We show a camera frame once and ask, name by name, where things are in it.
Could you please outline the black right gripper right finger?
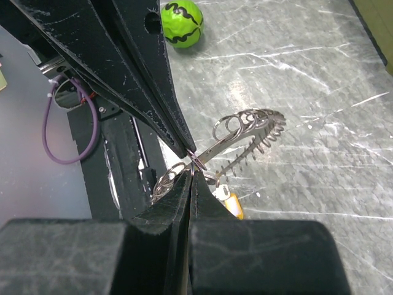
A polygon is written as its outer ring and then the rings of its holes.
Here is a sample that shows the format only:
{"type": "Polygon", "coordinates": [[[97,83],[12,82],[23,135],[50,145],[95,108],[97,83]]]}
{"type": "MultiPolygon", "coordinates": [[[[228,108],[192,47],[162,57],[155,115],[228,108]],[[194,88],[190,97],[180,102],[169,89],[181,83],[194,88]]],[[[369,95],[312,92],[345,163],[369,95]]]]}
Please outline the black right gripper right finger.
{"type": "Polygon", "coordinates": [[[202,175],[190,191],[194,294],[350,294],[336,243],[320,222],[235,218],[202,175]]]}

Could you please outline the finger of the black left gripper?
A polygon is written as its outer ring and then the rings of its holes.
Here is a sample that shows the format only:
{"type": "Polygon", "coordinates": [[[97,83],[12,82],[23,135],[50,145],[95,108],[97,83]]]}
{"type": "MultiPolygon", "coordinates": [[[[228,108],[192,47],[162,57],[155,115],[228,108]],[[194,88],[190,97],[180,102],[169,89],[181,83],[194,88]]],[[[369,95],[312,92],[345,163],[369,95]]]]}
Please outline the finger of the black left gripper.
{"type": "Polygon", "coordinates": [[[169,129],[175,152],[195,152],[196,146],[174,90],[158,1],[114,1],[125,40],[143,64],[146,82],[155,95],[169,129]]]}
{"type": "MultiPolygon", "coordinates": [[[[100,96],[149,125],[173,151],[143,64],[133,55],[114,1],[14,1],[13,6],[100,96]]],[[[183,158],[187,152],[175,152],[183,158]]]]}

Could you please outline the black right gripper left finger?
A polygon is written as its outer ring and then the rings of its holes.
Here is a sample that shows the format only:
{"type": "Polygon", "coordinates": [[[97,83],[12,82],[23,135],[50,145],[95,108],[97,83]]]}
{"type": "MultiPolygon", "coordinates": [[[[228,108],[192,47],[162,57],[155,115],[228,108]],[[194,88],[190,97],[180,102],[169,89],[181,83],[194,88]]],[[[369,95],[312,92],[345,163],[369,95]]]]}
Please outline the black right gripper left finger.
{"type": "Polygon", "coordinates": [[[1,229],[2,294],[186,294],[192,176],[129,221],[13,219],[1,229]]]}

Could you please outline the silver key yellow tag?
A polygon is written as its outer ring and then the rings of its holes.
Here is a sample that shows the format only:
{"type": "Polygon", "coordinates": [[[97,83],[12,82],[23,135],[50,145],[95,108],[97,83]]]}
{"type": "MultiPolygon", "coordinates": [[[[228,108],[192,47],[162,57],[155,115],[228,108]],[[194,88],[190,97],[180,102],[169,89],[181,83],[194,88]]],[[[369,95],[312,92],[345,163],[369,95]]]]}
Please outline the silver key yellow tag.
{"type": "Polygon", "coordinates": [[[244,219],[244,212],[236,194],[230,192],[226,184],[221,184],[212,193],[215,198],[223,203],[225,208],[239,220],[244,219]]]}

